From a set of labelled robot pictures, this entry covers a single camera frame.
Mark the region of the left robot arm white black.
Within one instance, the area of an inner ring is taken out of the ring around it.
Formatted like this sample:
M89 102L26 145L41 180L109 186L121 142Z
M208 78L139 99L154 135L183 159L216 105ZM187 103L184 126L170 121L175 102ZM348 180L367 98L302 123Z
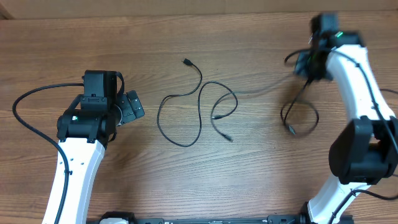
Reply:
M120 72L87 70L84 92L57 121L57 167L44 223L85 223L96 173L116 128L145 115Z

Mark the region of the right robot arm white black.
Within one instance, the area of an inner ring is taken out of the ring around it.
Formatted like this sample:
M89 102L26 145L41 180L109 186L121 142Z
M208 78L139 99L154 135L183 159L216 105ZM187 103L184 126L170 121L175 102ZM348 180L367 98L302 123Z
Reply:
M352 223L344 211L397 167L397 118L377 85L368 50L359 32L342 31L338 16L312 18L310 48L297 51L294 72L308 83L333 80L346 108L348 123L330 146L331 174L317 195L302 207L301 223Z

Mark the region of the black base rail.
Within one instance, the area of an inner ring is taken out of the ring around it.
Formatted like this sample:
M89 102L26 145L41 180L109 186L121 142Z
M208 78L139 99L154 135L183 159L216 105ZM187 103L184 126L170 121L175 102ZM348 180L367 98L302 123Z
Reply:
M137 218L138 224L295 224L300 223L298 215L269 215L260 218L205 218L205 219L176 219Z

